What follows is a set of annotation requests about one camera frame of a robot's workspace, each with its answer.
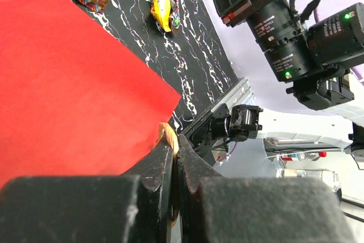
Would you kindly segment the purple candy bar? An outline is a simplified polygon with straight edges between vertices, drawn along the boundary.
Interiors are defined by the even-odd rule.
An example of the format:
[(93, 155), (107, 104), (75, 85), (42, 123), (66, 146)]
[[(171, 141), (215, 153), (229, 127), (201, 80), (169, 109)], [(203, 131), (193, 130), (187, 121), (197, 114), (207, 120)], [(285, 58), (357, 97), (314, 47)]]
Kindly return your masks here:
[(170, 3), (169, 27), (173, 35), (176, 36), (180, 27), (180, 0), (170, 0)]

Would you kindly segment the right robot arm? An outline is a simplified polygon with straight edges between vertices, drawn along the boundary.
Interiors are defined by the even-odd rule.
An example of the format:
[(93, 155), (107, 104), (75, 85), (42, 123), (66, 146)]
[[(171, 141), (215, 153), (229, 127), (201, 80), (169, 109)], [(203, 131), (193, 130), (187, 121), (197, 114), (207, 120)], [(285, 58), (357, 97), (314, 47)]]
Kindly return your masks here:
[(349, 73), (363, 63), (363, 4), (355, 3), (311, 27), (321, 0), (213, 0), (224, 25), (247, 23), (278, 81), (312, 110), (351, 120), (350, 152), (363, 161), (363, 97)]

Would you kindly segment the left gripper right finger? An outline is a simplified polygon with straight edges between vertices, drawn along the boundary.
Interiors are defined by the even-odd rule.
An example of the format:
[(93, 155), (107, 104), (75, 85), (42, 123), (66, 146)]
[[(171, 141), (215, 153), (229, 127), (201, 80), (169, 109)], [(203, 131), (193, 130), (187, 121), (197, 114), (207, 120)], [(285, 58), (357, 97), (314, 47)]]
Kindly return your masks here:
[(226, 178), (179, 135), (182, 242), (354, 242), (338, 199), (313, 178)]

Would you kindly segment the yellow snack packet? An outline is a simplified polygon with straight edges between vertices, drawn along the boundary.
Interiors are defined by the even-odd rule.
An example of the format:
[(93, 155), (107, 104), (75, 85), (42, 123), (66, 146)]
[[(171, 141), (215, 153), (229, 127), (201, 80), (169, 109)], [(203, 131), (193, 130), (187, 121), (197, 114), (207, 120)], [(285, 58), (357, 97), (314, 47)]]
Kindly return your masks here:
[(165, 32), (172, 31), (169, 26), (170, 12), (170, 0), (152, 0), (151, 14)]

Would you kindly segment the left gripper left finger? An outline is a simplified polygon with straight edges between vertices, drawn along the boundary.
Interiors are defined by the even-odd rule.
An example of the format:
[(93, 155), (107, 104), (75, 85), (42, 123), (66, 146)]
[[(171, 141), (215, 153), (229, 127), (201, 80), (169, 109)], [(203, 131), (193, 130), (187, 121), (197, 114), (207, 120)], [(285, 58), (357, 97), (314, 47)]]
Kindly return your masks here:
[(1, 189), (2, 242), (170, 242), (173, 151), (117, 176), (20, 177)]

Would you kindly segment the red paper bag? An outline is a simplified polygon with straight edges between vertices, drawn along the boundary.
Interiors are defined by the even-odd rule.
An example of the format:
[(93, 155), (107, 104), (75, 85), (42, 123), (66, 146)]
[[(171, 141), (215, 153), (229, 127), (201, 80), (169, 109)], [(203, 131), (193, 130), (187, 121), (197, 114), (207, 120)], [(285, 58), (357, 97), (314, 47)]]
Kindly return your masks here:
[(1, 0), (1, 183), (117, 176), (160, 142), (179, 96), (68, 0)]

